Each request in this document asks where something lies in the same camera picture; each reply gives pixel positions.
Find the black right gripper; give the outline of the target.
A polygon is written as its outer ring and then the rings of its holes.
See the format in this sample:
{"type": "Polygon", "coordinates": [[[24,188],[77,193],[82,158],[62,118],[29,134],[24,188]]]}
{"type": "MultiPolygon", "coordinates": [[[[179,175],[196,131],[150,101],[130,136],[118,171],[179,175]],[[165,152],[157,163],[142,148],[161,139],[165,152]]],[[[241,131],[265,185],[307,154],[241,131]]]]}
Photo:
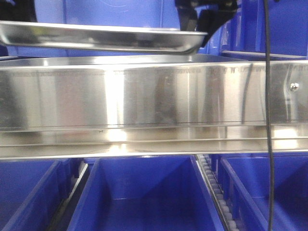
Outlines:
{"type": "Polygon", "coordinates": [[[201,47],[204,47],[215,32],[232,19],[238,9],[236,0],[175,0],[180,30],[206,32],[201,47]],[[199,17],[195,8],[217,5],[218,10],[201,10],[199,17]]]}

